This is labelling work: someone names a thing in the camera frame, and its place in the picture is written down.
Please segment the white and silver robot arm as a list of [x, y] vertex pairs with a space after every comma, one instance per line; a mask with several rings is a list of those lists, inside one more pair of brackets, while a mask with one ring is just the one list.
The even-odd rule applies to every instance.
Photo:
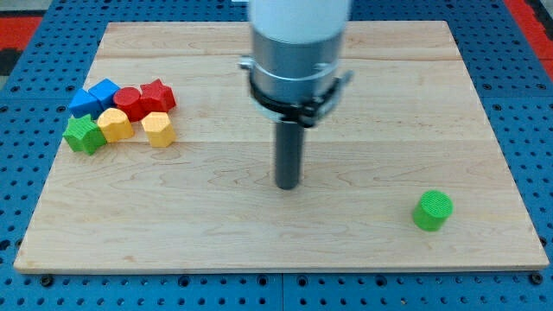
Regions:
[[339, 102], [336, 75], [350, 0], [250, 0], [251, 55], [241, 58], [250, 95], [275, 122], [315, 126]]

